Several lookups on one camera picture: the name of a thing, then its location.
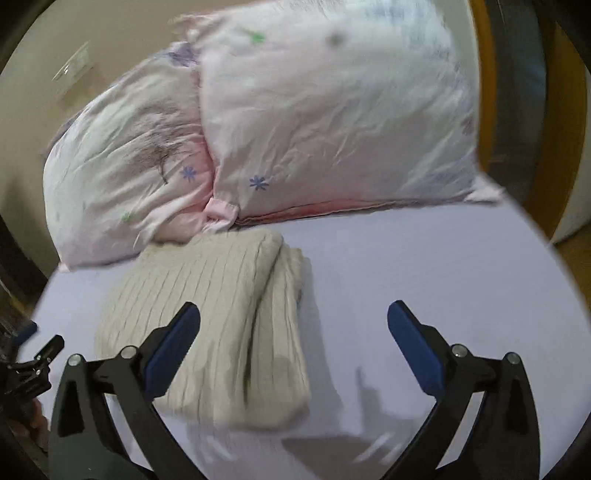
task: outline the floral pillowcase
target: floral pillowcase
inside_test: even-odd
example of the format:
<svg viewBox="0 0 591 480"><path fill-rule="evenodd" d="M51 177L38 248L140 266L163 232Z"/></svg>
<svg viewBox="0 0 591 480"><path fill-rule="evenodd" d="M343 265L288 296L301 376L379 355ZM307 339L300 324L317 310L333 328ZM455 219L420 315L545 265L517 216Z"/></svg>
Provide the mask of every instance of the floral pillowcase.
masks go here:
<svg viewBox="0 0 591 480"><path fill-rule="evenodd" d="M213 198L239 223L466 200L478 185L475 96L435 7L317 6L181 19L200 50Z"/></svg>
<svg viewBox="0 0 591 480"><path fill-rule="evenodd" d="M186 242L232 224L235 209L212 199L199 74L192 47L173 44L123 75L54 142L43 185L65 266L106 264L153 239Z"/></svg>

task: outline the folded sweater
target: folded sweater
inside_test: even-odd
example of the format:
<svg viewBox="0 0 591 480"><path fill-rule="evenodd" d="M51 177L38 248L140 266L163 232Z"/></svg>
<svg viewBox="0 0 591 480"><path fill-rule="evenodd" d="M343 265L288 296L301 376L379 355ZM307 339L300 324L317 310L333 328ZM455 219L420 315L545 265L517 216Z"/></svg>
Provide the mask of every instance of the folded sweater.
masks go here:
<svg viewBox="0 0 591 480"><path fill-rule="evenodd" d="M112 292L97 354L141 344L192 301L201 330L155 405L228 427L280 427L310 396L297 330L301 259L265 229L150 245Z"/></svg>

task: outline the blue gripper pad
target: blue gripper pad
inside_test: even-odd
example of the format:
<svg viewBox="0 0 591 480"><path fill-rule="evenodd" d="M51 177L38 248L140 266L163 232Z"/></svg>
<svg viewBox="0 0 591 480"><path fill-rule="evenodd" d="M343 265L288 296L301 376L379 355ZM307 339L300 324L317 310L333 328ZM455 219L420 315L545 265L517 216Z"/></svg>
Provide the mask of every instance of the blue gripper pad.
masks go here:
<svg viewBox="0 0 591 480"><path fill-rule="evenodd" d="M162 397L168 390L201 326L199 309L185 303L168 326L168 333L144 367L144 396Z"/></svg>
<svg viewBox="0 0 591 480"><path fill-rule="evenodd" d="M445 391L445 373L435 352L420 331L421 324L403 301L398 300L388 309L388 328L413 371L421 389L435 398Z"/></svg>
<svg viewBox="0 0 591 480"><path fill-rule="evenodd" d="M23 343L29 340L29 338L35 335L35 333L37 333L37 324L35 322L26 321L25 326L21 330L19 330L13 338L13 346L21 346Z"/></svg>

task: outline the screw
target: screw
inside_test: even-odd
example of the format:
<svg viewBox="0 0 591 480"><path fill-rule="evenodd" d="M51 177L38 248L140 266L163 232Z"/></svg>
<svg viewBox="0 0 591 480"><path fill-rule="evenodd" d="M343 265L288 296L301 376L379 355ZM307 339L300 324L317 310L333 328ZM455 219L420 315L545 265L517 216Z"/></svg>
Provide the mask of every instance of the screw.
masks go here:
<svg viewBox="0 0 591 480"><path fill-rule="evenodd" d="M70 365L71 367L75 367L76 365L79 365L80 362L82 362L82 356L79 355L78 353L75 353L74 355L72 355L68 359L68 365Z"/></svg>
<svg viewBox="0 0 591 480"><path fill-rule="evenodd" d="M461 343L456 343L452 346L452 353L458 358L464 358L468 354L468 349Z"/></svg>
<svg viewBox="0 0 591 480"><path fill-rule="evenodd" d="M509 352L507 354L507 360L509 360L511 365L519 365L521 363L521 357L515 352Z"/></svg>
<svg viewBox="0 0 591 480"><path fill-rule="evenodd" d="M135 357L137 351L138 349L136 347L134 347L133 345L128 345L124 347L123 350L121 350L120 355L122 358L129 360L130 358Z"/></svg>

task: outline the wooden floor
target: wooden floor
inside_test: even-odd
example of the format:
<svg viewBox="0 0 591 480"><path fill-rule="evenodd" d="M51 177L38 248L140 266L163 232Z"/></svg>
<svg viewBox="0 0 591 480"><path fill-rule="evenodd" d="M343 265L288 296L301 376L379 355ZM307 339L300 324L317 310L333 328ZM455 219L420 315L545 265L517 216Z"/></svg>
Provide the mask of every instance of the wooden floor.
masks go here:
<svg viewBox="0 0 591 480"><path fill-rule="evenodd" d="M591 224L559 243L556 248L569 266L591 309Z"/></svg>

